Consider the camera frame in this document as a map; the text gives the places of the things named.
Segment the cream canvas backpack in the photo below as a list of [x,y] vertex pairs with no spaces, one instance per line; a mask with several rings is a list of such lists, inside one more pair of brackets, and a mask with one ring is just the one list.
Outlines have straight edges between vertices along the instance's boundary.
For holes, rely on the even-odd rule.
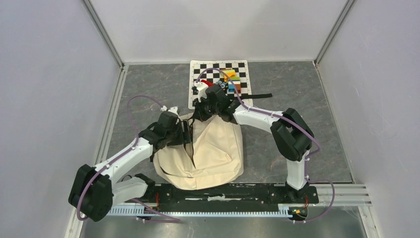
[[156,173],[182,190],[198,190],[234,181],[244,171],[244,143],[241,127],[213,116],[193,121],[193,142],[166,146],[153,158]]

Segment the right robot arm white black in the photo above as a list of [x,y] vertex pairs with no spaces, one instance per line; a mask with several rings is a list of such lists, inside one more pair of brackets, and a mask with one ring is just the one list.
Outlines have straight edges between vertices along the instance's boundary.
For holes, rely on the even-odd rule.
[[314,134],[296,110],[288,108],[285,112],[275,112],[253,108],[241,99],[230,99],[218,85],[198,82],[193,84],[192,90],[198,95],[193,101],[194,119],[206,121],[217,115],[225,122],[269,132],[287,160],[287,198],[299,202],[306,196],[309,179],[305,173],[305,158],[312,147]]

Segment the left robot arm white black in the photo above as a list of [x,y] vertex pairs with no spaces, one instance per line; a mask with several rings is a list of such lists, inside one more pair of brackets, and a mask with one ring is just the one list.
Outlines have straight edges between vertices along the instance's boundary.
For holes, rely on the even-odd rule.
[[100,221],[113,206],[140,198],[150,202],[156,189],[146,179],[133,177],[122,181],[122,177],[141,161],[149,159],[158,150],[169,144],[180,144],[182,126],[178,108],[163,111],[158,120],[142,130],[124,149],[111,158],[89,166],[81,166],[75,176],[68,202],[84,214],[84,219]]

